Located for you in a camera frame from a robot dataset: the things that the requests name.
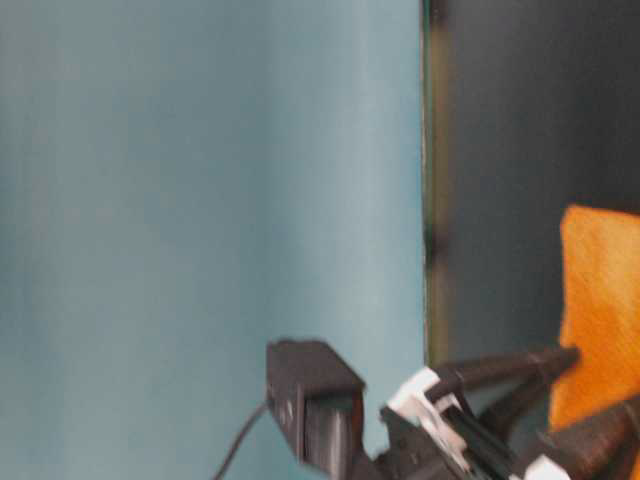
white plastic part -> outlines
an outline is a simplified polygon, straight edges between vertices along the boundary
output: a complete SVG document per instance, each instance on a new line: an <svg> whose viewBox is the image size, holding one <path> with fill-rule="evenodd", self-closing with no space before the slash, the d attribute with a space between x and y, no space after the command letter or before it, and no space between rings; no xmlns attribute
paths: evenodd
<svg viewBox="0 0 640 480"><path fill-rule="evenodd" d="M571 480L566 470L545 455L529 465L524 480Z"/></svg>
<svg viewBox="0 0 640 480"><path fill-rule="evenodd" d="M464 439L453 430L440 415L450 406L460 408L454 395L447 395L435 405L432 404L425 392L440 381L440 377L431 369L423 368L413 377L402 384L396 394L387 403L389 408L398 415L412 420L417 418L422 428L436 444L444 450L465 471L469 470L469 463L462 452L467 448Z"/></svg>

dark background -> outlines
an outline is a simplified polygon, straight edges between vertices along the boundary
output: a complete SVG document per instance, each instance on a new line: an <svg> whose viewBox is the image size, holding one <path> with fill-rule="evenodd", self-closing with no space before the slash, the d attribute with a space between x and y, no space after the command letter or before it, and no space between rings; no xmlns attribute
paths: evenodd
<svg viewBox="0 0 640 480"><path fill-rule="evenodd" d="M430 27L448 356L552 343L565 209L640 210L640 7L439 0Z"/></svg>

black cable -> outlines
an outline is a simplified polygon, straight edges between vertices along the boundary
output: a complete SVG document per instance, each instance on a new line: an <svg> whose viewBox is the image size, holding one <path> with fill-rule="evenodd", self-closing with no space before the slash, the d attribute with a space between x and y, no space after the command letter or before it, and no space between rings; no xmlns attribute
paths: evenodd
<svg viewBox="0 0 640 480"><path fill-rule="evenodd" d="M231 464L233 457L236 456L236 453L238 452L238 448L240 447L242 440L244 440L245 435L249 433L249 430L251 430L251 427L253 427L253 424L256 422L256 420L260 418L260 415L264 413L264 411L267 409L267 406L268 404L267 404L267 401L265 400L258 406L258 408L256 408L253 411L253 413L247 419L247 421L242 426L240 431L236 434L236 438L233 440L233 443L231 444L231 448L229 448L229 452L227 453L227 456L224 458L222 465L220 465L220 468L218 468L218 471L213 475L213 480L220 480L224 476L224 474L227 472L227 469L229 468L229 465Z"/></svg>

orange towel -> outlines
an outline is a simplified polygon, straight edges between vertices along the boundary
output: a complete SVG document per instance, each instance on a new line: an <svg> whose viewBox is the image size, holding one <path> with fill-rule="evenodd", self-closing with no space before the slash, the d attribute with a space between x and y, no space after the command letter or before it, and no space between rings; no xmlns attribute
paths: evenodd
<svg viewBox="0 0 640 480"><path fill-rule="evenodd" d="M582 360L554 387L552 429L640 392L640 217L573 206L562 241L560 342L580 347Z"/></svg>

blue surface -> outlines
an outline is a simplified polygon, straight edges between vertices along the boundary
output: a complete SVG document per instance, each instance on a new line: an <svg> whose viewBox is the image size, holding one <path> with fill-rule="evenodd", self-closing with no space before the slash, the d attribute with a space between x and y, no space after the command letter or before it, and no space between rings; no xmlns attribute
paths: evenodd
<svg viewBox="0 0 640 480"><path fill-rule="evenodd" d="M0 474L207 478L264 346L422 360L418 2L0 4ZM271 421L229 479L304 478Z"/></svg>

